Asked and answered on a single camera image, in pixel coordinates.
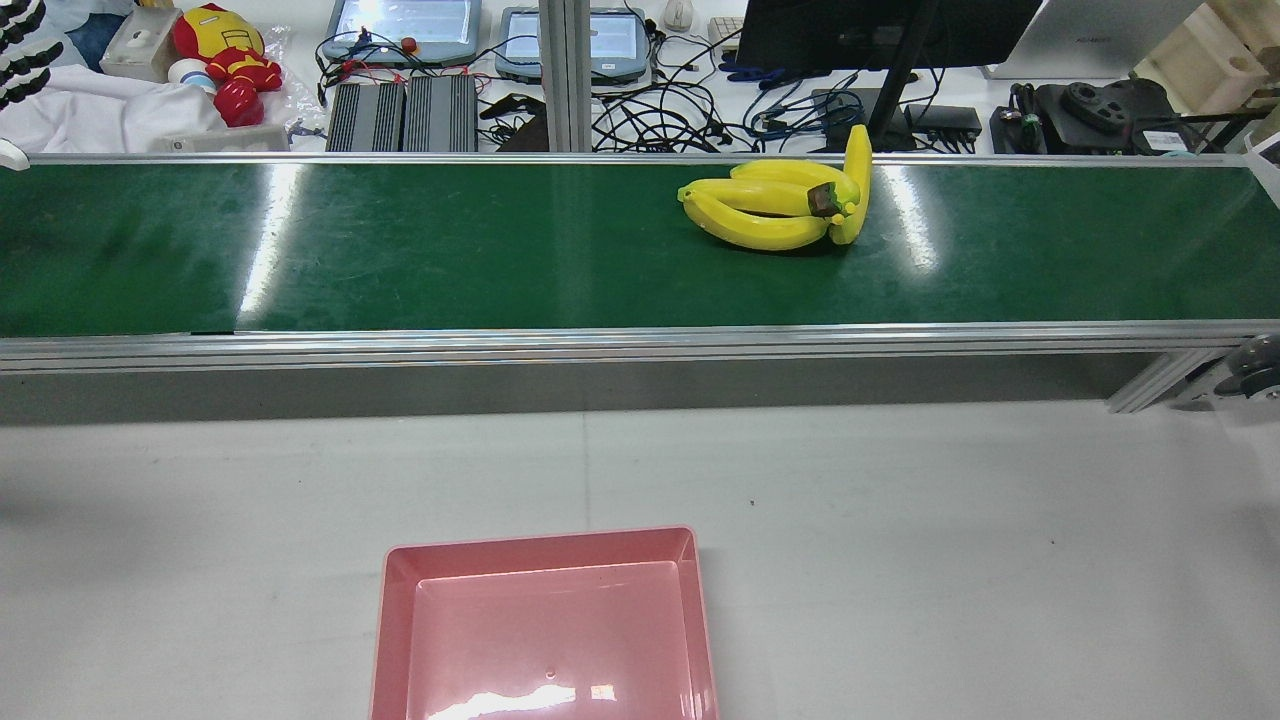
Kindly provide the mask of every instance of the small gray box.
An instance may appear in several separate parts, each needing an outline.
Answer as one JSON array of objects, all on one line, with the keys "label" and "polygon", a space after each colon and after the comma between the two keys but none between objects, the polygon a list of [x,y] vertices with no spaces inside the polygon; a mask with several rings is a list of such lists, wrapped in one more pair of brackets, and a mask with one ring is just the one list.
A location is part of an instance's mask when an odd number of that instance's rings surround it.
[{"label": "small gray box", "polygon": [[471,76],[411,79],[404,104],[404,151],[475,152],[477,111]]},{"label": "small gray box", "polygon": [[134,8],[102,55],[102,72],[115,77],[168,82],[169,67],[182,59],[173,45],[177,8]]},{"label": "small gray box", "polygon": [[329,117],[329,152],[399,152],[404,88],[399,83],[343,83]]}]

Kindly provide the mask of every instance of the red plush toy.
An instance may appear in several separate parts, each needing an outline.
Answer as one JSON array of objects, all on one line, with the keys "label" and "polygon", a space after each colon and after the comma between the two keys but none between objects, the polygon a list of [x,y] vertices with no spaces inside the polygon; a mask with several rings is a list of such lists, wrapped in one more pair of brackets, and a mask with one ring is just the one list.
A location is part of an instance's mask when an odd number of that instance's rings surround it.
[{"label": "red plush toy", "polygon": [[198,58],[221,82],[214,106],[229,127],[256,126],[266,109],[260,91],[279,90],[280,65],[262,56],[262,35],[244,18],[209,4],[183,13],[173,42],[184,58]]}]

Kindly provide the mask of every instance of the conveyor belt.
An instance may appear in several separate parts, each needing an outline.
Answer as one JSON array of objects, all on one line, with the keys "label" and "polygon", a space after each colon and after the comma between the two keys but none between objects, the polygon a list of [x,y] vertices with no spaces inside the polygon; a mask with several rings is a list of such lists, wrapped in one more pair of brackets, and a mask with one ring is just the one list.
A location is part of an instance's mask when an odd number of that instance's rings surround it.
[{"label": "conveyor belt", "polygon": [[708,164],[100,164],[0,174],[0,336],[1280,318],[1243,167],[879,164],[850,249],[737,250]]}]

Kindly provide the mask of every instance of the plastic tray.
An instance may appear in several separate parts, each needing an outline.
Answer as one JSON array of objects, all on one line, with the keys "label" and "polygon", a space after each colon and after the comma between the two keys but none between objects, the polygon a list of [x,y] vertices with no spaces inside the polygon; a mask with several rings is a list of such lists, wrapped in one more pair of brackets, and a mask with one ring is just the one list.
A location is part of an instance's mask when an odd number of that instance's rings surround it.
[{"label": "plastic tray", "polygon": [[387,553],[372,720],[717,720],[694,533]]}]

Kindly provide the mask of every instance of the banana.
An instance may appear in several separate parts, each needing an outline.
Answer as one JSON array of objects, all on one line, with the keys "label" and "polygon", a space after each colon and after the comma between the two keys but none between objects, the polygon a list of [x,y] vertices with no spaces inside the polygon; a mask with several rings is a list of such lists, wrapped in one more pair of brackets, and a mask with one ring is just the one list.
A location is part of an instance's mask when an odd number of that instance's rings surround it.
[{"label": "banana", "polygon": [[685,214],[716,237],[751,250],[795,250],[827,234],[827,220],[810,215],[760,218],[730,208],[709,192],[682,188]]},{"label": "banana", "polygon": [[704,231],[751,250],[795,250],[828,231],[836,245],[850,245],[867,222],[872,143],[867,127],[854,126],[844,170],[780,158],[744,163],[730,176],[694,181],[676,193]]},{"label": "banana", "polygon": [[846,213],[852,211],[850,205],[856,205],[861,199],[861,191],[847,174],[838,168],[813,160],[787,160],[785,158],[751,160],[735,167],[728,174],[733,179],[754,178],[788,182],[804,186],[806,190],[833,182],[836,183],[836,199]]},{"label": "banana", "polygon": [[872,141],[867,136],[867,126],[854,126],[845,145],[845,177],[860,190],[858,204],[846,213],[845,222],[831,228],[831,241],[836,245],[850,245],[863,232],[867,222],[867,208],[872,191]]},{"label": "banana", "polygon": [[730,208],[746,213],[787,218],[809,214],[809,188],[790,182],[703,178],[680,188],[677,199],[684,202],[690,192],[705,192]]}]

